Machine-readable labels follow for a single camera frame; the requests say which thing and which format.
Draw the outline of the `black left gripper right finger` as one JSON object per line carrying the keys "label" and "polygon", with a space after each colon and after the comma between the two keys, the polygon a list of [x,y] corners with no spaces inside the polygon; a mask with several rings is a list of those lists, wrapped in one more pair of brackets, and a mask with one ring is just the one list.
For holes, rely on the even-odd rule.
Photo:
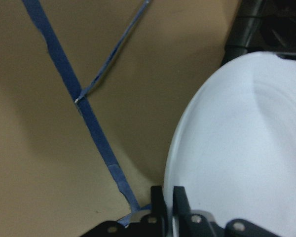
{"label": "black left gripper right finger", "polygon": [[233,219],[220,227],[206,211],[192,212],[183,186],[173,189],[173,217],[180,237],[275,237],[276,234],[244,219]]}

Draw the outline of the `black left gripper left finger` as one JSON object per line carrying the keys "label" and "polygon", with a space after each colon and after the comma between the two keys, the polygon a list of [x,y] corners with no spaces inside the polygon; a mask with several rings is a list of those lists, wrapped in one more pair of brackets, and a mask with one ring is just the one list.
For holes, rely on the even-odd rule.
{"label": "black left gripper left finger", "polygon": [[117,221],[104,221],[83,234],[84,237],[164,237],[168,232],[167,208],[161,186],[150,188],[151,209],[135,213],[138,221],[126,226]]}

